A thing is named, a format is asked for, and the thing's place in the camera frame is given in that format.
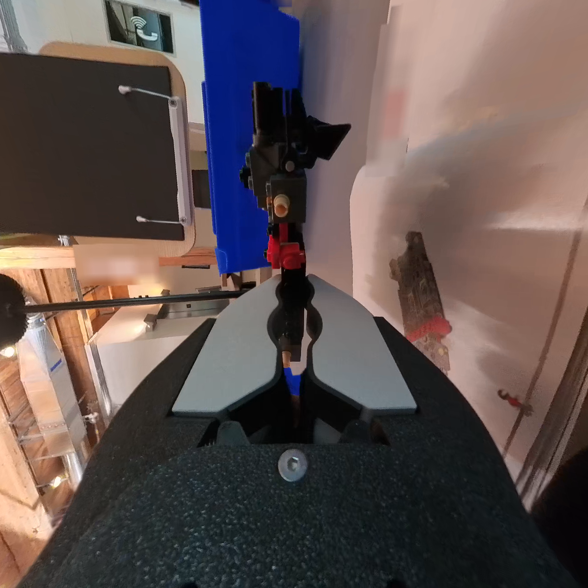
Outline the person's black clothing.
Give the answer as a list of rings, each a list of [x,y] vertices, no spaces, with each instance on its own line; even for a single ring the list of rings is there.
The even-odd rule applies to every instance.
[[[586,448],[558,469],[531,513],[562,565],[587,587]]]

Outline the black floor lamp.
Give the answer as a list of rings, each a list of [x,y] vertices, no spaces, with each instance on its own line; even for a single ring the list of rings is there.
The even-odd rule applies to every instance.
[[[154,297],[69,300],[58,303],[27,303],[25,292],[20,284],[11,277],[1,274],[1,348],[13,346],[19,342],[26,331],[29,316],[37,314],[55,314],[63,312],[80,312],[108,307],[138,307],[165,305],[174,303],[197,303],[213,300],[239,298],[252,289],[216,290],[212,292],[187,293],[184,295],[162,295]]]

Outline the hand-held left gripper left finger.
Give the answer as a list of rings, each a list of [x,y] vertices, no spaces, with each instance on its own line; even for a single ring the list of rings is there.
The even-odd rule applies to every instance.
[[[221,416],[277,382],[281,360],[269,322],[280,283],[275,275],[219,313],[172,407],[175,416]]]

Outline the white instruction booklet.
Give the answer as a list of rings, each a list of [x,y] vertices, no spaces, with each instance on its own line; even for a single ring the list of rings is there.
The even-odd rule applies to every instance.
[[[353,295],[402,333],[390,261],[422,235],[446,320],[449,377],[521,471],[587,306],[587,194],[541,165],[495,171],[430,158],[364,166],[350,197]]]

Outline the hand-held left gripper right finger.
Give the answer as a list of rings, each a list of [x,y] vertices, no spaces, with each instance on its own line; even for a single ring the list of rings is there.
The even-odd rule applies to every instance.
[[[365,416],[414,414],[416,401],[375,317],[318,276],[309,275],[308,281],[308,318],[318,330],[308,348],[308,376]]]

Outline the black board on wooden stand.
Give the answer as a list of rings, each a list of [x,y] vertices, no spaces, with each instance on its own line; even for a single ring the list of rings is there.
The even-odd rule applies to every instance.
[[[147,49],[1,53],[1,234],[194,245],[187,93]]]

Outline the blue bin with black divider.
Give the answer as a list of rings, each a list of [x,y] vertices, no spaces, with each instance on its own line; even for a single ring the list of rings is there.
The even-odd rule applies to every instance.
[[[221,275],[267,265],[268,214],[239,179],[253,143],[254,82],[299,84],[299,20],[272,1],[200,1],[203,112]]]

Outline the lego car chassis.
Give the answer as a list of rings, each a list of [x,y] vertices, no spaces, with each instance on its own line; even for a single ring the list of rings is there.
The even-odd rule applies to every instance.
[[[283,141],[265,142],[253,134],[239,171],[243,185],[268,214],[268,245],[264,257],[280,272],[277,289],[281,309],[274,327],[283,366],[302,355],[304,314],[310,290],[306,277],[303,225],[307,212],[307,174],[318,159],[330,160],[352,126],[327,123],[306,112],[298,89],[284,89]]]

